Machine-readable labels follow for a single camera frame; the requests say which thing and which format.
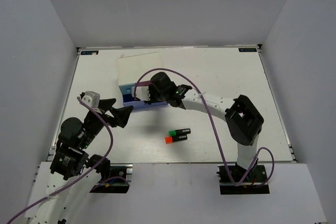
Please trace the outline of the pink drawer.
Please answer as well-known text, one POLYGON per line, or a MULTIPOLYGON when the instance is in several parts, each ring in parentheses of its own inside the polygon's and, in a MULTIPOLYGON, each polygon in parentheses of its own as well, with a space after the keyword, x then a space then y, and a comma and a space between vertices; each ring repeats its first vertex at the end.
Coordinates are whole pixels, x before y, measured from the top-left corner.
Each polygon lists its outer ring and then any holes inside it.
POLYGON ((151 81, 141 81, 135 84, 137 87, 148 87, 152 84, 151 81))

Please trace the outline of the green highlighter marker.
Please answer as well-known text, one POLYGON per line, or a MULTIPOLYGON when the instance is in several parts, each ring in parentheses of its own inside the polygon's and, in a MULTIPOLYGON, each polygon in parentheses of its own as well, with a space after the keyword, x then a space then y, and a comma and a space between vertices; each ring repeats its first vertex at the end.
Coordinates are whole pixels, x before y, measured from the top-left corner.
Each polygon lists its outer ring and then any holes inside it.
POLYGON ((169 131, 169 136, 180 136, 180 135, 188 135, 191 133, 191 129, 178 129, 169 131))

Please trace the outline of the orange highlighter marker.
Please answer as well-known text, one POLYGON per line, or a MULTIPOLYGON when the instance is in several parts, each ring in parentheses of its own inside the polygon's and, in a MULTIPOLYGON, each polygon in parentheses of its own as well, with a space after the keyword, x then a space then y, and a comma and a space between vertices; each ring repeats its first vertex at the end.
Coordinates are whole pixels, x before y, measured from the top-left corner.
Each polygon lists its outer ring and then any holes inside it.
POLYGON ((175 136, 168 136, 165 138, 166 144, 171 144, 174 142, 184 141, 187 140, 187 135, 175 135, 175 136))

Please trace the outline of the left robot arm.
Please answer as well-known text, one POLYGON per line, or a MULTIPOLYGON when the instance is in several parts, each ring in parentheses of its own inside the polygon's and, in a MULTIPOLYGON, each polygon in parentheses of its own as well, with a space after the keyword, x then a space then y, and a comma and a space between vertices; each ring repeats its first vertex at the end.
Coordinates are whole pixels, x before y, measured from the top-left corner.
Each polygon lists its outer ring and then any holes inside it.
POLYGON ((31 223, 71 223, 75 211, 91 191, 114 182, 120 186, 130 185, 126 168, 111 169, 107 155, 112 141, 104 155, 90 155, 85 150, 102 129, 111 134, 113 127, 124 128, 133 106, 115 109, 115 99, 100 100, 92 98, 90 93, 82 93, 77 100, 88 113, 83 121, 76 117, 63 121, 50 165, 46 195, 35 204, 38 209, 31 223))

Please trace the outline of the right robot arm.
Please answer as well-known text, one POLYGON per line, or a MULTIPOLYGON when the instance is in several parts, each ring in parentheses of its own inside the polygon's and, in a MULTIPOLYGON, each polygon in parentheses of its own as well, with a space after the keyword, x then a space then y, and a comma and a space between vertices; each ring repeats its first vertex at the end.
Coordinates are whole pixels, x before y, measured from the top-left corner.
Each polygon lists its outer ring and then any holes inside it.
POLYGON ((150 102, 166 102, 174 108, 206 113, 223 120, 237 142, 236 169, 238 177, 247 182, 256 175, 257 140, 264 118, 249 97, 235 99, 201 94, 188 85, 177 86, 164 72, 156 73, 149 87, 150 102))

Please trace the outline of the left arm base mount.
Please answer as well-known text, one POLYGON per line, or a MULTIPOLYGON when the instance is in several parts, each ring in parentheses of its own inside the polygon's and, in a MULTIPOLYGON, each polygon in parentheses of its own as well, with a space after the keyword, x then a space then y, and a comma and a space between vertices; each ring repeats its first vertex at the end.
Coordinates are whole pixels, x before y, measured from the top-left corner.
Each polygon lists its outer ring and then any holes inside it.
POLYGON ((105 175, 90 191, 94 194, 126 194, 132 180, 132 164, 111 164, 105 175))

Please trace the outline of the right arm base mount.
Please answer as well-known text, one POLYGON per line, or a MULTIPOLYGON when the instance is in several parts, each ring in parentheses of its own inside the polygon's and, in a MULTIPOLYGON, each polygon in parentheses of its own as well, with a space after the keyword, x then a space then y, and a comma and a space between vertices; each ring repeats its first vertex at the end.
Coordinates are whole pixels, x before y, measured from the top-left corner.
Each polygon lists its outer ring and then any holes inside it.
POLYGON ((257 165, 239 186, 235 186, 229 179, 224 165, 218 165, 219 189, 221 195, 263 195, 270 194, 266 169, 264 165, 257 165))

